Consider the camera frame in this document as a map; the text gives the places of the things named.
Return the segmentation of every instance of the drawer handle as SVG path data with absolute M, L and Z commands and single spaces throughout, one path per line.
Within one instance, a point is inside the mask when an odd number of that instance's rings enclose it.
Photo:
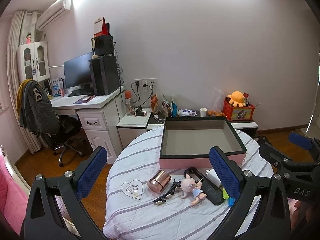
M 87 121 L 88 125 L 93 125 L 93 124 L 96 124 L 96 123 L 97 123 L 97 121 L 95 121 L 94 123 L 90 123 L 89 121 Z

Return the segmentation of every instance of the black hair clip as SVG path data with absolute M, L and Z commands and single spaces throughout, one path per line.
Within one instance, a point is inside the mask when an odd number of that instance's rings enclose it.
M 155 199 L 153 203 L 158 206 L 163 204 L 166 201 L 166 199 L 171 198 L 172 195 L 174 195 L 179 190 L 179 187 L 181 187 L 181 181 L 176 181 L 174 179 L 172 186 L 166 191 L 166 193 L 162 194 L 159 198 Z

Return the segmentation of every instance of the doll figurine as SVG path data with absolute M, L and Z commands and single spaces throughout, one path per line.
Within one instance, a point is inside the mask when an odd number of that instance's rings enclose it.
M 181 182 L 181 189 L 184 191 L 184 195 L 181 198 L 185 198 L 188 193 L 192 192 L 193 196 L 196 198 L 191 202 L 191 205 L 196 205 L 199 203 L 199 199 L 204 200 L 207 195 L 201 190 L 202 182 L 198 181 L 195 183 L 195 180 L 186 174 L 186 178 Z
M 31 33 L 27 34 L 27 43 L 26 44 L 29 44 L 29 43 L 31 43 Z

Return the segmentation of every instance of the round table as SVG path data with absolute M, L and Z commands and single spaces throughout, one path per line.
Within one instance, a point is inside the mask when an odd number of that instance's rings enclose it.
M 159 154 L 163 127 L 136 138 L 119 155 L 107 179 L 106 222 L 103 233 L 112 239 L 130 240 L 193 240 L 207 239 L 223 220 L 230 207 L 219 206 L 205 199 L 191 205 L 193 195 L 182 199 L 183 191 L 161 206 L 153 203 L 160 195 L 151 191 L 147 182 L 160 169 Z M 259 145 L 250 136 L 237 130 L 247 148 L 240 165 L 256 176 L 271 177 L 271 165 L 259 155 Z M 173 179 L 183 180 L 183 170 L 166 170 Z M 249 214 L 238 231 L 245 232 L 253 218 L 260 197 L 255 197 Z

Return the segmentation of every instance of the curtain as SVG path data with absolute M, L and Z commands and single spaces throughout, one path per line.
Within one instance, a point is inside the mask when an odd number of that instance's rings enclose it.
M 17 118 L 17 122 L 19 124 L 18 113 L 16 110 L 16 101 L 17 101 L 17 93 L 19 89 L 19 75 L 18 75 L 18 64 L 17 64 L 17 50 L 19 48 L 19 40 L 20 40 L 20 31 L 21 25 L 23 21 L 23 17 L 26 14 L 26 11 L 16 11 L 13 15 L 10 24 L 10 30 L 8 35 L 7 42 L 7 75 L 8 75 L 8 84 L 9 84 L 9 92 L 12 107 L 14 113 Z M 41 143 L 39 139 L 34 136 L 29 131 L 20 127 L 20 131 L 22 136 L 30 150 L 33 154 L 36 151 L 41 149 Z

